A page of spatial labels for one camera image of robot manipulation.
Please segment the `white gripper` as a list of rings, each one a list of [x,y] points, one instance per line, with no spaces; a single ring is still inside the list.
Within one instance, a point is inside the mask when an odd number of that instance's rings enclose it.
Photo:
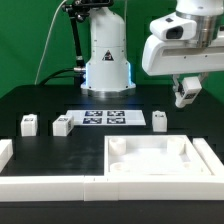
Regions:
[[[200,73],[200,84],[224,70],[224,26],[213,17],[181,18],[171,13],[150,23],[142,68],[150,76],[173,75],[173,91],[182,95],[178,74]]]

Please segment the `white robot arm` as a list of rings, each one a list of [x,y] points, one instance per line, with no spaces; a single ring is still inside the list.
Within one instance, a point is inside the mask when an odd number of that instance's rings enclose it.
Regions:
[[[224,0],[177,0],[173,13],[152,21],[142,68],[150,76],[224,70],[224,36],[219,22]],[[90,11],[91,58],[84,94],[119,96],[135,90],[126,58],[125,22],[107,7]]]

